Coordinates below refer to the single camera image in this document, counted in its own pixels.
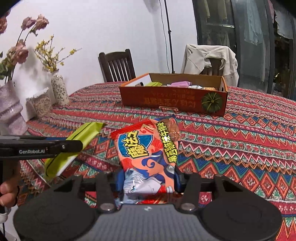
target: orange cardboard box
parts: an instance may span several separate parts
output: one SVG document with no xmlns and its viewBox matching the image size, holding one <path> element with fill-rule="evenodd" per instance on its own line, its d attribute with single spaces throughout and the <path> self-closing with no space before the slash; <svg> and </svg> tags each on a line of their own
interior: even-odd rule
<svg viewBox="0 0 296 241">
<path fill-rule="evenodd" d="M 167 86 L 135 86 L 160 82 L 171 84 L 190 81 L 192 85 L 215 87 L 217 91 L 175 88 Z M 147 73 L 120 86 L 122 103 L 135 107 L 170 107 L 180 111 L 224 116 L 228 89 L 222 76 L 201 74 L 152 74 Z"/>
</svg>

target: patterned tablecloth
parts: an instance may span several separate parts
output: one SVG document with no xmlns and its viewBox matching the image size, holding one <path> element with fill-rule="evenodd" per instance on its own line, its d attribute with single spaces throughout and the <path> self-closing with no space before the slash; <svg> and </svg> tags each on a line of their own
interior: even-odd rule
<svg viewBox="0 0 296 241">
<path fill-rule="evenodd" d="M 283 223 L 277 240 L 296 239 L 296 104 L 294 101 L 241 88 L 229 88 L 224 117 L 123 106 L 119 83 L 96 84 L 71 95 L 41 120 L 28 122 L 29 134 L 67 137 L 84 122 L 107 126 L 54 183 L 80 173 L 85 178 L 119 167 L 111 131 L 139 121 L 175 114 L 181 132 L 181 171 L 212 178 L 223 174 L 277 206 Z M 44 160 L 21 161 L 21 205 L 52 183 L 43 179 Z M 211 201 L 200 196 L 200 205 Z M 95 205 L 95 195 L 86 202 Z"/>
</svg>

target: chair backrest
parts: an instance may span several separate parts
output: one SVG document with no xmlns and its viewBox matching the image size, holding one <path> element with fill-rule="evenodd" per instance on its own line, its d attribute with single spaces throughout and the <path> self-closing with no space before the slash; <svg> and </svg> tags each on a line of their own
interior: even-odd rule
<svg viewBox="0 0 296 241">
<path fill-rule="evenodd" d="M 107 82 L 129 81 L 136 77 L 129 49 L 125 52 L 100 53 L 98 59 Z"/>
<path fill-rule="evenodd" d="M 220 69 L 220 66 L 222 64 L 221 59 L 209 58 L 209 60 L 211 62 L 212 67 L 211 68 L 204 68 L 203 71 L 200 74 L 222 76 L 223 75 L 223 69 Z"/>
</svg>

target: yellow flower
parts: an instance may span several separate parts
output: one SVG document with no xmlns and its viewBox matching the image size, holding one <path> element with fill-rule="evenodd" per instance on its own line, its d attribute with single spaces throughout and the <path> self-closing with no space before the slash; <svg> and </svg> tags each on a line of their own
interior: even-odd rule
<svg viewBox="0 0 296 241">
<path fill-rule="evenodd" d="M 77 50 L 76 50 L 76 49 L 72 49 L 72 50 L 70 51 L 70 55 L 73 55 L 75 52 L 77 52 Z"/>
</svg>

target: glass door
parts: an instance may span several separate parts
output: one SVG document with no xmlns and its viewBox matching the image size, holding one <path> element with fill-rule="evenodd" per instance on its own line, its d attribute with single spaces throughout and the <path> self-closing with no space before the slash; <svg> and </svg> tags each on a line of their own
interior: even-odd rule
<svg viewBox="0 0 296 241">
<path fill-rule="evenodd" d="M 228 46 L 237 52 L 231 0 L 193 0 L 199 45 Z"/>
<path fill-rule="evenodd" d="M 275 73 L 272 94 L 290 98 L 294 71 L 292 18 L 276 0 L 270 0 L 274 14 Z"/>
<path fill-rule="evenodd" d="M 261 92 L 271 92 L 273 80 L 270 67 L 274 40 L 270 40 L 273 32 L 270 33 L 271 15 L 267 15 L 266 3 L 267 0 L 232 0 L 240 41 L 239 87 Z"/>
<path fill-rule="evenodd" d="M 293 37 L 294 39 L 296 39 L 296 18 L 291 16 L 292 18 L 292 30 L 293 30 Z M 290 91 L 290 99 L 295 100 L 296 101 L 296 46 L 294 47 L 294 55 L 293 58 L 291 58 L 291 61 L 293 63 L 293 71 L 291 71 L 292 75 L 292 84 L 291 84 L 291 91 Z"/>
</svg>

